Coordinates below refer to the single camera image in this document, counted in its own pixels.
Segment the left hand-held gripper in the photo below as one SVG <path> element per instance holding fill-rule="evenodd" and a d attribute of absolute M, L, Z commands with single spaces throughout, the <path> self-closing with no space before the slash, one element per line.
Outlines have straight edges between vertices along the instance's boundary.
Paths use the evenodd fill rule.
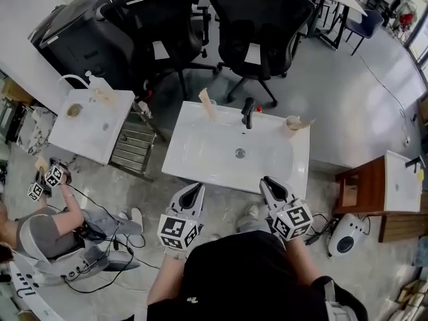
<path fill-rule="evenodd" d="M 157 235 L 165 247 L 165 253 L 178 259 L 185 259 L 195 245 L 203 224 L 194 215 L 188 216 L 176 211 L 200 213 L 203 209 L 205 186 L 193 183 L 173 195 L 171 209 L 160 216 Z"/>

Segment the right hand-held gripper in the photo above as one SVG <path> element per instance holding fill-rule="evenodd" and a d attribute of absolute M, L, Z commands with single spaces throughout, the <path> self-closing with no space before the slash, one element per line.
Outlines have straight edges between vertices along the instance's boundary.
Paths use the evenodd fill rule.
<path fill-rule="evenodd" d="M 260 180 L 259 187 L 270 210 L 272 229 L 284 241 L 307 234 L 314 220 L 307 204 L 299 198 L 294 199 L 291 186 L 265 176 Z"/>

